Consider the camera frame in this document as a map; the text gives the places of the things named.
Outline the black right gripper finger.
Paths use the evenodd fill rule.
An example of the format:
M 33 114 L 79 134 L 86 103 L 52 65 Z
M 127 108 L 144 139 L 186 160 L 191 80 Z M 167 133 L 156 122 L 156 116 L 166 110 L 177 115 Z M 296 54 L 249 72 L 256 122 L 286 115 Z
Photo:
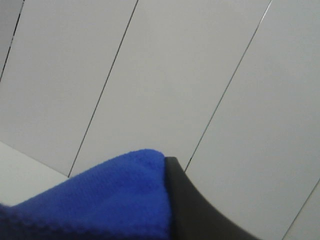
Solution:
M 220 213 L 198 191 L 176 157 L 165 161 L 165 187 L 172 220 L 172 240 L 257 240 Z

